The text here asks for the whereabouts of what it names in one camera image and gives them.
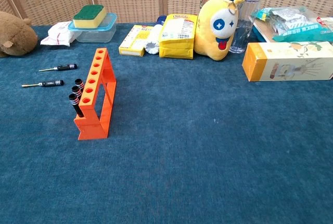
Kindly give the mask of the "yellow plush toy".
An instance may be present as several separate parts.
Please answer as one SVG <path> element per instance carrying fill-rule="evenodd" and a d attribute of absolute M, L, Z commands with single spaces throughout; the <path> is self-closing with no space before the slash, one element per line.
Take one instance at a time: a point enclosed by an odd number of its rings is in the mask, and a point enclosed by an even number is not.
<path fill-rule="evenodd" d="M 238 5 L 245 0 L 209 0 L 201 8 L 194 39 L 194 51 L 221 61 L 229 52 L 236 31 Z"/>

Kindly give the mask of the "orange screwdriver rack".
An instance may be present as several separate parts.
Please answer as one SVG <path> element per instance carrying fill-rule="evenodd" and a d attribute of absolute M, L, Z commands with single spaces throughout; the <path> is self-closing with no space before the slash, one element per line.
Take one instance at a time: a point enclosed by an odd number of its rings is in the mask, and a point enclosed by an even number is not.
<path fill-rule="evenodd" d="M 116 84 L 107 48 L 97 48 L 79 103 L 83 116 L 77 115 L 74 119 L 80 131 L 79 140 L 108 137 Z M 101 115 L 97 116 L 95 103 L 100 86 L 103 86 L 105 96 Z"/>

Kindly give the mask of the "clear water bottle white cap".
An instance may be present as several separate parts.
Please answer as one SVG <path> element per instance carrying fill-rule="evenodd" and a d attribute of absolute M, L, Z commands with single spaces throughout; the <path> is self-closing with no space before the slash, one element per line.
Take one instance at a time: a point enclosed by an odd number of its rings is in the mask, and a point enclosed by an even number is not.
<path fill-rule="evenodd" d="M 246 50 L 253 23 L 259 10 L 260 0 L 245 0 L 242 3 L 239 10 L 237 28 L 229 49 L 230 52 L 240 54 Z"/>

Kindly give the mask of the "white bottle blue cap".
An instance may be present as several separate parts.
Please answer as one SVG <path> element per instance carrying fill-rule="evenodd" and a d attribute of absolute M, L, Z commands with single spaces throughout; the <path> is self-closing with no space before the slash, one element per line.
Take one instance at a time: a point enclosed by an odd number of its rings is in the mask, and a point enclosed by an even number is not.
<path fill-rule="evenodd" d="M 166 18 L 166 15 L 161 15 L 158 17 L 147 38 L 147 42 L 145 44 L 145 51 L 151 55 L 156 55 L 159 52 L 159 35 L 161 33 Z"/>

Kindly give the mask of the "clear container blue lid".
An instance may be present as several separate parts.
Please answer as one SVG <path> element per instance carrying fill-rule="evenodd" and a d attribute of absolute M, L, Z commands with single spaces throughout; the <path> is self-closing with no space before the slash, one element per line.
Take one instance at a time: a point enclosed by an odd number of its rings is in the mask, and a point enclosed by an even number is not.
<path fill-rule="evenodd" d="M 71 21 L 68 30 L 77 35 L 76 40 L 80 43 L 107 43 L 113 38 L 117 28 L 117 15 L 107 13 L 101 24 L 95 29 L 75 28 Z"/>

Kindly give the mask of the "small yellow carton box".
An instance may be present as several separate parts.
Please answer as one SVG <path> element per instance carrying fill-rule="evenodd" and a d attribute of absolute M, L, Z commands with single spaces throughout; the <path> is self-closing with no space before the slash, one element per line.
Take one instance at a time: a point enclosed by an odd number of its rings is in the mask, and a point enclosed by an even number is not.
<path fill-rule="evenodd" d="M 121 55 L 142 57 L 152 29 L 153 27 L 147 25 L 134 25 L 119 46 L 119 53 Z"/>

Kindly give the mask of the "brown plush capybara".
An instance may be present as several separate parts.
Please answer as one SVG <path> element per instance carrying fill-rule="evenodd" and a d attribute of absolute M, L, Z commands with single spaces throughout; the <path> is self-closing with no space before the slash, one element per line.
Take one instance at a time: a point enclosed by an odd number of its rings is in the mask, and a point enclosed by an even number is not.
<path fill-rule="evenodd" d="M 31 22 L 29 18 L 20 19 L 0 11 L 0 58 L 22 56 L 36 47 L 38 38 Z"/>

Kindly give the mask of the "yellow biscuit bag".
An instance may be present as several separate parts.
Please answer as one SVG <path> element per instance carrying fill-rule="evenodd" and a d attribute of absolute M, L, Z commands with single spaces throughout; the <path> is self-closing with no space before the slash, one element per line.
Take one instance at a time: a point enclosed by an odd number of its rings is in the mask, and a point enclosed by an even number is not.
<path fill-rule="evenodd" d="M 197 15 L 169 14 L 159 35 L 159 57 L 193 59 Z"/>

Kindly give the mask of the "white pink wet wipes pack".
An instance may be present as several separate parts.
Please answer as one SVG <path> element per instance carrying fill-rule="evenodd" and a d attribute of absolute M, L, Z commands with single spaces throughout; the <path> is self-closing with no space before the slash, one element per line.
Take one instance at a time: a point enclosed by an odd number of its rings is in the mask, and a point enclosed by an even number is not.
<path fill-rule="evenodd" d="M 48 30 L 48 36 L 41 40 L 41 45 L 70 47 L 70 44 L 76 39 L 74 32 L 68 29 L 71 21 L 58 22 Z"/>

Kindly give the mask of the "orange white carton box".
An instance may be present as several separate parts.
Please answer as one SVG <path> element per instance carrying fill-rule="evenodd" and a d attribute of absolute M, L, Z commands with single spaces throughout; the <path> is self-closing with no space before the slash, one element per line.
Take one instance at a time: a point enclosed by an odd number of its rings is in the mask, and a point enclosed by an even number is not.
<path fill-rule="evenodd" d="M 249 43 L 242 67 L 250 82 L 330 80 L 333 45 L 329 42 Z"/>

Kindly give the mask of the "beige flat box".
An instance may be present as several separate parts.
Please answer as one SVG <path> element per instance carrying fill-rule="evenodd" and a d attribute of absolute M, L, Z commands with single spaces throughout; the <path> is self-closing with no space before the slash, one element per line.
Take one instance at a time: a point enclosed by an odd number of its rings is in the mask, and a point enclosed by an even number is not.
<path fill-rule="evenodd" d="M 253 27 L 259 33 L 260 38 L 264 39 L 266 42 L 275 42 L 273 37 L 276 35 L 276 33 L 269 22 L 255 19 Z"/>

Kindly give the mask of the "blue carpet table cover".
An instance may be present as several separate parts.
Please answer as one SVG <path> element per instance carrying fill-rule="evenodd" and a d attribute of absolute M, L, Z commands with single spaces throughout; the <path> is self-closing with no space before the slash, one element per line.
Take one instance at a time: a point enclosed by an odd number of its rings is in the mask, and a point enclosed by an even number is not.
<path fill-rule="evenodd" d="M 131 27 L 105 44 L 106 139 L 78 140 L 68 99 L 97 43 L 0 58 L 0 224 L 333 224 L 333 80 L 251 83 L 235 54 L 123 56 Z"/>

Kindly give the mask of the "long white wrapped pack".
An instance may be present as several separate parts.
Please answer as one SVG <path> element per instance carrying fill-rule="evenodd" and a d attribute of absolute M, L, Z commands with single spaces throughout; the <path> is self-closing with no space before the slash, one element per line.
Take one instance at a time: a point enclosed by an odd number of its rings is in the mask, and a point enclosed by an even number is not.
<path fill-rule="evenodd" d="M 316 20 L 324 28 L 330 29 L 333 32 L 333 17 L 317 17 Z"/>

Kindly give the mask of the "yellow green sponge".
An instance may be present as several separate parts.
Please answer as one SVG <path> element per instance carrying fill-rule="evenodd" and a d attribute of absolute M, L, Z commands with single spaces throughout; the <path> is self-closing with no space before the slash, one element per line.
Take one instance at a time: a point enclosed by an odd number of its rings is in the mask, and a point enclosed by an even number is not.
<path fill-rule="evenodd" d="M 85 5 L 73 17 L 73 23 L 76 28 L 94 29 L 101 24 L 106 14 L 103 5 Z"/>

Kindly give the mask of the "teal snack bag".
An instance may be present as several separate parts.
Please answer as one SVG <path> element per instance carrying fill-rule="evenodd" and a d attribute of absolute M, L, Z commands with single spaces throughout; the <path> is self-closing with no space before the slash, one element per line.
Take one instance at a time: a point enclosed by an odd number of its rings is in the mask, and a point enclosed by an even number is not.
<path fill-rule="evenodd" d="M 315 12 L 305 6 L 263 8 L 255 19 L 269 22 L 275 31 L 275 42 L 333 42 L 333 32 L 319 24 Z"/>

